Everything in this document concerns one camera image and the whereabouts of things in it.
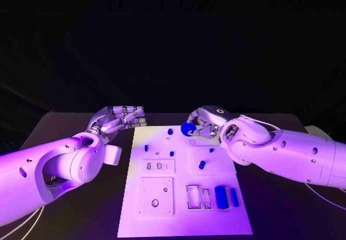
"blue object in hand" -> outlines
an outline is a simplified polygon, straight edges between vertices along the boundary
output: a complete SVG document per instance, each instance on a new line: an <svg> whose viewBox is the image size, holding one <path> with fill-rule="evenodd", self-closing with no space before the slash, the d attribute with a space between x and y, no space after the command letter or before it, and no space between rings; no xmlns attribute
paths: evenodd
<svg viewBox="0 0 346 240"><path fill-rule="evenodd" d="M205 168L205 166L206 166L206 161L201 161L201 163L199 163L199 169L204 169Z"/></svg>
<svg viewBox="0 0 346 240"><path fill-rule="evenodd" d="M215 195L217 195L217 203L219 209L228 209L230 208L230 202L228 202L228 195L227 195L227 189L224 186L215 187Z"/></svg>
<svg viewBox="0 0 346 240"><path fill-rule="evenodd" d="M196 130L196 125L194 123L185 122L182 124L181 131L185 136L191 137L189 131L195 131L195 130Z"/></svg>
<svg viewBox="0 0 346 240"><path fill-rule="evenodd" d="M232 204L234 204L235 207L240 207L235 188L231 188L231 195L232 195Z"/></svg>

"black background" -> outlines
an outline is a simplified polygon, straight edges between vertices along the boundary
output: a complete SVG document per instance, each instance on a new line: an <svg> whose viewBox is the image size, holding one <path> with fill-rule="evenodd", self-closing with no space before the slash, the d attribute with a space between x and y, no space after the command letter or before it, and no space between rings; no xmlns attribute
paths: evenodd
<svg viewBox="0 0 346 240"><path fill-rule="evenodd" d="M0 150L49 111L292 113L345 142L342 1L0 4Z"/></svg>

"robotic hand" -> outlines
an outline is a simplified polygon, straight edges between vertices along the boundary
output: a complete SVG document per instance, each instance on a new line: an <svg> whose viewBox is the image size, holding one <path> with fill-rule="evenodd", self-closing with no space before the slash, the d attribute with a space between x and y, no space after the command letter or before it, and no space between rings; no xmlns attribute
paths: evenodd
<svg viewBox="0 0 346 240"><path fill-rule="evenodd" d="M202 126L199 130L194 119ZM346 144L283 130L245 115L232 119L224 108L208 105L192 112L182 133L214 138L218 132L221 147L238 164L254 163L294 181L346 189Z"/></svg>
<svg viewBox="0 0 346 240"><path fill-rule="evenodd" d="M107 143L119 130L147 125L143 116L142 106L104 107L85 132L0 156L0 226L88 183L103 163L119 165L121 148Z"/></svg>

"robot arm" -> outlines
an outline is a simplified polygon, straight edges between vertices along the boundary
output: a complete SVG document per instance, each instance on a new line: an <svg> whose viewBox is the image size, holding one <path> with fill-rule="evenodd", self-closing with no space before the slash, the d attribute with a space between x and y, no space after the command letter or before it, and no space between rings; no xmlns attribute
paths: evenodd
<svg viewBox="0 0 346 240"><path fill-rule="evenodd" d="M192 123L195 118L202 123L199 130ZM219 132L221 147L241 165L254 163L267 172L302 183L346 188L346 144L341 142L281 130L244 115L231 119L227 110L217 106L204 106L192 112L182 132L205 138L214 138Z"/></svg>
<svg viewBox="0 0 346 240"><path fill-rule="evenodd" d="M119 130L147 125L143 116L143 107L106 107L85 132L0 156L0 226L88 183L104 163L119 165L121 148L106 144Z"/></svg>

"table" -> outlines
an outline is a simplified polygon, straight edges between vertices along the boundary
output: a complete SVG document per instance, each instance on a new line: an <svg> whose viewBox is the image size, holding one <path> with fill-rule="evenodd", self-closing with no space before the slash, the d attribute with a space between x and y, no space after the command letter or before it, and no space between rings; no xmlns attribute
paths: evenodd
<svg viewBox="0 0 346 240"><path fill-rule="evenodd" d="M83 132L93 115L93 113L49 112L41 119L22 148ZM188 116L189 113L146 114L149 126L181 125ZM299 118L292 114L247 114L247 116L283 129L306 131ZM26 240L113 240L117 238L133 136L133 129L119 133L110 143L123 148L119 166L104 164L95 179L45 207ZM254 235L170 237L169 239L346 238L346 211L317 197L303 183L270 174L254 164L250 166L235 164L235 168ZM313 188L330 200L346 206L346 193L339 189L322 186ZM0 236L26 218L28 216L0 227ZM36 217L8 237L8 240L22 239L35 219Z"/></svg>

